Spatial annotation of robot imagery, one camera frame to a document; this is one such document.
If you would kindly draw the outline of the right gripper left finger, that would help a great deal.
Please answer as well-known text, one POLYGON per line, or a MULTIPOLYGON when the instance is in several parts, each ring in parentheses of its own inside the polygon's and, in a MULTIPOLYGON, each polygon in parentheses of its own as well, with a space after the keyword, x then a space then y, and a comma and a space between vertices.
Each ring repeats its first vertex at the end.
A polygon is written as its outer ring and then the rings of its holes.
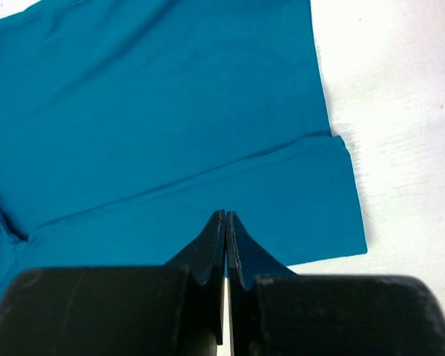
POLYGON ((215 355, 225 212, 160 266, 38 268, 0 301, 0 355, 215 355))

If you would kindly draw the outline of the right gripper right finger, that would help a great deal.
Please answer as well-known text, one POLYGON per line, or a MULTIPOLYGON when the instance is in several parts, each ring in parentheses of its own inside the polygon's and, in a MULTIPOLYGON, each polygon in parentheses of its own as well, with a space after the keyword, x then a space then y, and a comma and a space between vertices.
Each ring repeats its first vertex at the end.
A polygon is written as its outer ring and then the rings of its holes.
POLYGON ((419 279, 296 274, 229 212, 233 355, 445 355, 445 317, 419 279))

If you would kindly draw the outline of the blue t shirt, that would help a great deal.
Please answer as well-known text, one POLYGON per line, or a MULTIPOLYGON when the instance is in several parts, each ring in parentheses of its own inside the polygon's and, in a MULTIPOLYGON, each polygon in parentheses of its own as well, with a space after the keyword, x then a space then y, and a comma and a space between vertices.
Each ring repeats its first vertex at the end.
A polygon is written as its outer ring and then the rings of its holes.
POLYGON ((0 299, 159 265, 234 211, 287 266, 367 251, 308 1, 40 1, 0 19, 0 299))

